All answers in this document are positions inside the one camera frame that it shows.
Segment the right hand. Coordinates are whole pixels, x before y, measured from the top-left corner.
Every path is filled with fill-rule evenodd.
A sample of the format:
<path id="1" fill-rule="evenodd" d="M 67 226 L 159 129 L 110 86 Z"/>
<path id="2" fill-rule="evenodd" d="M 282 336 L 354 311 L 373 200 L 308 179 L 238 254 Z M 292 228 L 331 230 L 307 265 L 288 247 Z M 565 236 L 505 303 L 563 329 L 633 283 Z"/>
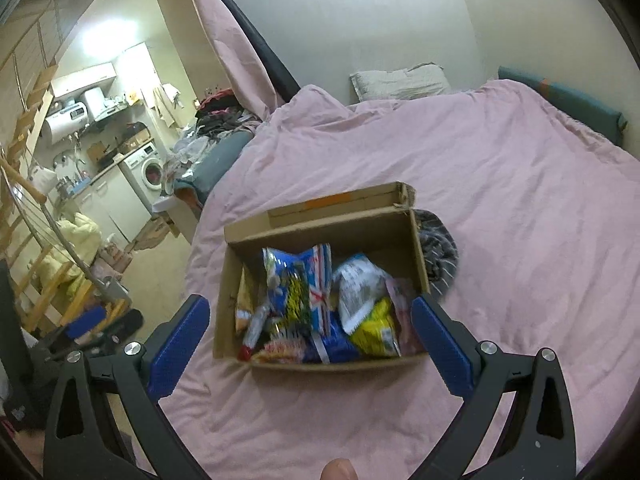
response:
<path id="1" fill-rule="evenodd" d="M 358 474 L 350 460 L 336 458 L 323 467 L 320 480 L 358 480 Z"/>

